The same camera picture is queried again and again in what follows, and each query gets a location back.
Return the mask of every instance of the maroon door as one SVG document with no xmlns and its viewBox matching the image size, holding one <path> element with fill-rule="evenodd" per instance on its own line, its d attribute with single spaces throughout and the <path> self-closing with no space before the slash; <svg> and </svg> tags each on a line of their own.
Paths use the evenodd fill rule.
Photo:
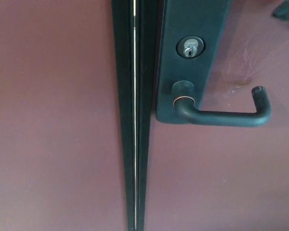
<svg viewBox="0 0 289 231">
<path fill-rule="evenodd" d="M 151 126 L 147 231 L 289 231 L 289 22 L 281 1 L 233 1 L 204 110 L 253 112 L 265 86 L 272 119 L 261 128 Z"/>
<path fill-rule="evenodd" d="M 0 231 L 126 230 L 109 0 L 0 0 Z"/>
</svg>

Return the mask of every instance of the black lever handle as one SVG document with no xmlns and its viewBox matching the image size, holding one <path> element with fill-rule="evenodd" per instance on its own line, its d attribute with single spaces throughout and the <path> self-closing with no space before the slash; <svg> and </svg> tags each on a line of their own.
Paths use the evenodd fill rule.
<svg viewBox="0 0 289 231">
<path fill-rule="evenodd" d="M 172 86 L 173 106 L 179 116 L 191 124 L 259 127 L 271 117 L 271 105 L 265 88 L 257 86 L 251 90 L 255 113 L 200 111 L 195 108 L 195 88 L 189 81 L 179 81 Z"/>
</svg>

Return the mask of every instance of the black object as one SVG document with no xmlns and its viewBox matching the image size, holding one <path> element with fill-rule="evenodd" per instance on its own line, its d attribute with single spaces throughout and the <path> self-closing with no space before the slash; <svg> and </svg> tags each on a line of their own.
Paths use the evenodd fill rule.
<svg viewBox="0 0 289 231">
<path fill-rule="evenodd" d="M 289 0 L 283 2 L 273 11 L 273 17 L 283 21 L 289 20 Z"/>
<path fill-rule="evenodd" d="M 269 120 L 271 107 L 263 87 L 256 87 L 252 91 L 256 113 L 198 110 L 230 3 L 231 0 L 218 0 L 214 3 L 203 0 L 166 1 L 158 67 L 158 121 L 171 124 L 257 127 Z M 196 58 L 186 59 L 178 55 L 176 45 L 182 38 L 191 35 L 204 41 L 205 50 Z"/>
<path fill-rule="evenodd" d="M 192 124 L 258 127 L 265 124 L 271 117 L 271 106 L 264 87 L 252 89 L 255 113 L 210 112 L 200 111 L 194 107 L 194 85 L 188 81 L 179 81 L 172 86 L 173 106 L 178 115 Z"/>
<path fill-rule="evenodd" d="M 121 141 L 123 150 L 128 231 L 135 229 L 134 128 L 133 128 L 133 4 L 112 0 L 113 29 L 117 62 Z"/>
</svg>

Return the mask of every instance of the door panel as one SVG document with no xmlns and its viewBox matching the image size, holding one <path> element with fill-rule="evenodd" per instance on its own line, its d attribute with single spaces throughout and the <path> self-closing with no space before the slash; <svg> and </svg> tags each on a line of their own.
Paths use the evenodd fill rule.
<svg viewBox="0 0 289 231">
<path fill-rule="evenodd" d="M 265 86 L 262 128 L 151 125 L 146 230 L 289 231 L 289 22 L 281 1 L 233 1 L 203 110 L 253 112 Z"/>
<path fill-rule="evenodd" d="M 111 4 L 0 0 L 0 231 L 126 230 Z"/>
</svg>

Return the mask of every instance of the dark green metal frame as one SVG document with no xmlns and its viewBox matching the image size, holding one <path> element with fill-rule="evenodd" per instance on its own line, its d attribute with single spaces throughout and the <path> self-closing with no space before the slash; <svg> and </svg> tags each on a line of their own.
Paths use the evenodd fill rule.
<svg viewBox="0 0 289 231">
<path fill-rule="evenodd" d="M 131 0 L 112 0 L 128 231 L 135 227 L 132 10 Z"/>
</svg>

